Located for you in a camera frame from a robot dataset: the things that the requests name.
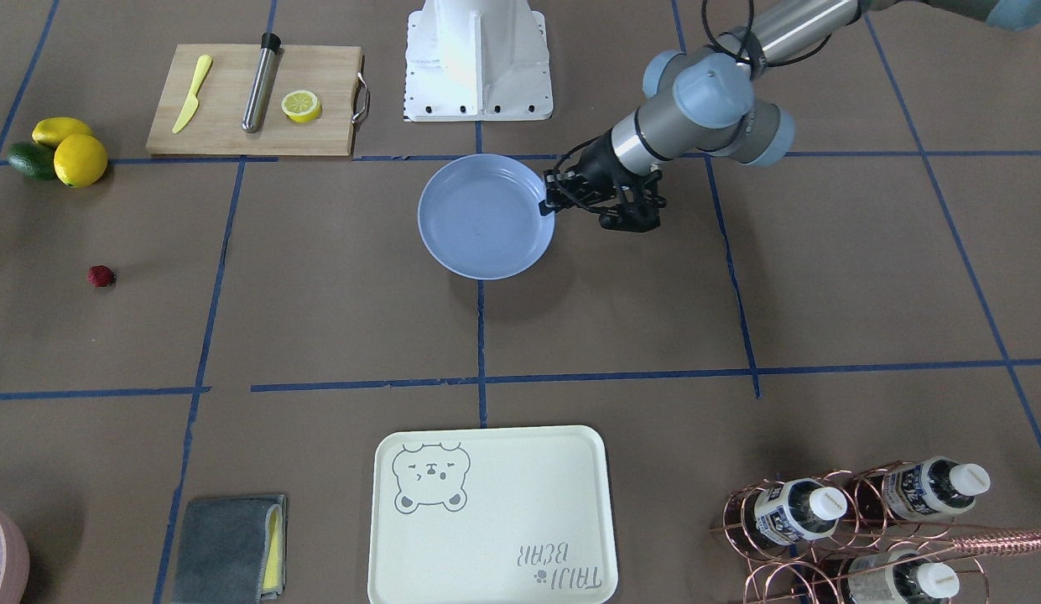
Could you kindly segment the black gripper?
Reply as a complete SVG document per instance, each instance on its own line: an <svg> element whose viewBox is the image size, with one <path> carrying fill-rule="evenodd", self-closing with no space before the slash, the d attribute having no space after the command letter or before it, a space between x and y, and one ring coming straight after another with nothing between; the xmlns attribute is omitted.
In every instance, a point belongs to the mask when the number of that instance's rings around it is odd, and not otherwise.
<svg viewBox="0 0 1041 604"><path fill-rule="evenodd" d="M658 193L659 167L635 174L623 167L610 133L591 139L561 154L557 169L544 169L547 195L540 215L581 209L596 215L609 231L646 233L661 226L665 198Z"/></svg>

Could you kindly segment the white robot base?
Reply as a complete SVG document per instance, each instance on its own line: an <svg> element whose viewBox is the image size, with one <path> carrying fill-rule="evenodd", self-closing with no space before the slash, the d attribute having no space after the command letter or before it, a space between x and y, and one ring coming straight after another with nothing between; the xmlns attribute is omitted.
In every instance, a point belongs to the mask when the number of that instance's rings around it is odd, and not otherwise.
<svg viewBox="0 0 1041 604"><path fill-rule="evenodd" d="M545 19L528 1L425 1L405 31L406 122L554 115Z"/></svg>

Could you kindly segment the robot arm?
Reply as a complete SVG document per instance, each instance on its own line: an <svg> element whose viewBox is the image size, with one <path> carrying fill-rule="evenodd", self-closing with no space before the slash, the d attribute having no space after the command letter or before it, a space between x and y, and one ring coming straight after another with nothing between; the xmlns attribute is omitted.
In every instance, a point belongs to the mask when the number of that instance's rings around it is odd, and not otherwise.
<svg viewBox="0 0 1041 604"><path fill-rule="evenodd" d="M754 81L818 54L835 31L888 1L778 1L747 21L709 34L696 51L663 51L644 69L644 100L596 139L544 172L543 217L566 209L596 215L601 228L644 233L659 227L666 199L662 165L691 152L745 167L769 167L791 148L791 114L757 99Z"/></svg>

